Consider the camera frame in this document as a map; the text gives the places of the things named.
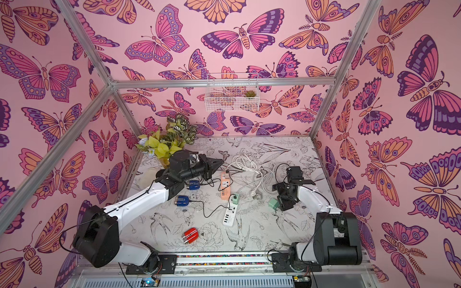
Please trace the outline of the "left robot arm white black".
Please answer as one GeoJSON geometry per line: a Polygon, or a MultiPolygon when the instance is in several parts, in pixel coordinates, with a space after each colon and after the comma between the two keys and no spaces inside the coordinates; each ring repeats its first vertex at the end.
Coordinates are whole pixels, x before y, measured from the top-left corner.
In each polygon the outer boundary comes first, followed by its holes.
{"type": "Polygon", "coordinates": [[[204,154],[176,152],[169,158],[169,167],[141,192],[104,208],[89,208],[78,225],[73,248],[95,268],[119,263],[137,266],[146,274],[158,271],[158,251],[146,242],[122,242],[122,230],[143,213],[175,198],[187,181],[211,180],[223,164],[224,160],[204,154]]]}

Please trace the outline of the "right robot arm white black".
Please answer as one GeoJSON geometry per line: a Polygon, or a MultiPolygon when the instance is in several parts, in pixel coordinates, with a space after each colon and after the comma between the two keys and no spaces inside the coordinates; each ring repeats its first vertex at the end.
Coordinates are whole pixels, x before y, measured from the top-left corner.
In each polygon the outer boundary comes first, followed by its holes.
{"type": "Polygon", "coordinates": [[[360,265],[363,260],[358,220],[325,198],[312,180],[306,180],[298,166],[286,169],[286,178],[273,185],[277,209],[285,212],[296,204],[307,206],[315,217],[312,236],[289,247],[287,263],[296,272],[310,272],[327,265],[360,265]]]}

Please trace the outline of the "orange power strip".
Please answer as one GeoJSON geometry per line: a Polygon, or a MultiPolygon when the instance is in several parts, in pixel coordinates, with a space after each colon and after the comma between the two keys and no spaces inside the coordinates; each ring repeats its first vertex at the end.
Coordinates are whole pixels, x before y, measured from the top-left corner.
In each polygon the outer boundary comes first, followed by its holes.
{"type": "Polygon", "coordinates": [[[220,197],[222,200],[228,200],[230,195],[231,195],[231,189],[230,186],[232,184],[232,180],[230,178],[230,181],[222,181],[220,178],[220,197]]]}

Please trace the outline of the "green charger adapter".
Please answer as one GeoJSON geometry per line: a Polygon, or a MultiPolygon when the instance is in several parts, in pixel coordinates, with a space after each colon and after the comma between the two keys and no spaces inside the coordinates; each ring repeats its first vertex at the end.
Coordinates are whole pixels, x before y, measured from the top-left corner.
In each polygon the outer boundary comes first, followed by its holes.
{"type": "Polygon", "coordinates": [[[239,201],[240,201],[240,195],[239,194],[233,194],[231,196],[230,200],[234,205],[238,205],[239,201]]]}
{"type": "Polygon", "coordinates": [[[275,198],[271,198],[269,201],[268,201],[268,206],[273,209],[273,210],[277,210],[280,206],[280,203],[277,199],[275,198]]]}

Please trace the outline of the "white power strip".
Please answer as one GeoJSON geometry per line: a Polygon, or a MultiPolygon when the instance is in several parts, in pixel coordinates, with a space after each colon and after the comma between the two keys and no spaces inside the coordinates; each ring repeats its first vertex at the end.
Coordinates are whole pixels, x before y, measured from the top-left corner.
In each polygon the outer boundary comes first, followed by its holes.
{"type": "Polygon", "coordinates": [[[234,225],[235,217],[237,215],[238,204],[230,202],[229,207],[226,209],[223,219],[223,225],[232,227],[234,225]]]}

